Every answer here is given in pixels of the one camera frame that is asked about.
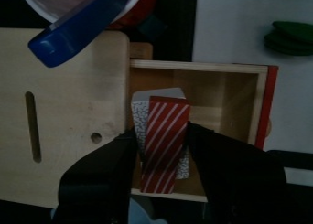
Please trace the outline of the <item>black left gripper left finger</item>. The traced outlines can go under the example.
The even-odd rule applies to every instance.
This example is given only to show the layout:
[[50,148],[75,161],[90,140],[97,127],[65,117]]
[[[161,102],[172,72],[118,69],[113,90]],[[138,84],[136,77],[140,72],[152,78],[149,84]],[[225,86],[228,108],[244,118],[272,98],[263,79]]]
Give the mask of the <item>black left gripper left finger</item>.
[[83,156],[65,172],[51,224],[128,224],[137,159],[136,130]]

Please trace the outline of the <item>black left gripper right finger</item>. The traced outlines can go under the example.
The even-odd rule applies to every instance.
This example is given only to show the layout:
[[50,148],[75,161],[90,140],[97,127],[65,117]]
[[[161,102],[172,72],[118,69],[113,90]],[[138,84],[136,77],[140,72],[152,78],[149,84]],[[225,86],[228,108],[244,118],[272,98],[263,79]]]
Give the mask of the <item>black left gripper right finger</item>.
[[287,178],[277,160],[196,123],[186,142],[216,224],[283,224]]

